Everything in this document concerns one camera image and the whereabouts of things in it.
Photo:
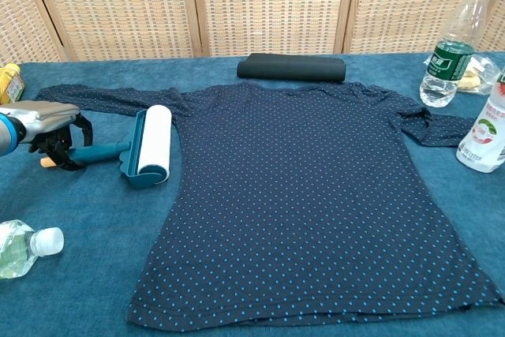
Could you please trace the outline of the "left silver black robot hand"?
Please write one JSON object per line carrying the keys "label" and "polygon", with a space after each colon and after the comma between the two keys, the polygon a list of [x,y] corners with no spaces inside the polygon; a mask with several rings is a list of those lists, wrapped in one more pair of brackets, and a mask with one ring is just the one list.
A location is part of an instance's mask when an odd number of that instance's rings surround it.
{"label": "left silver black robot hand", "polygon": [[1,106],[1,155],[14,152],[20,144],[28,144],[30,152],[47,155],[57,167],[76,171],[84,167],[74,161],[70,126],[81,129],[84,145],[93,143],[92,123],[70,103],[23,100]]}

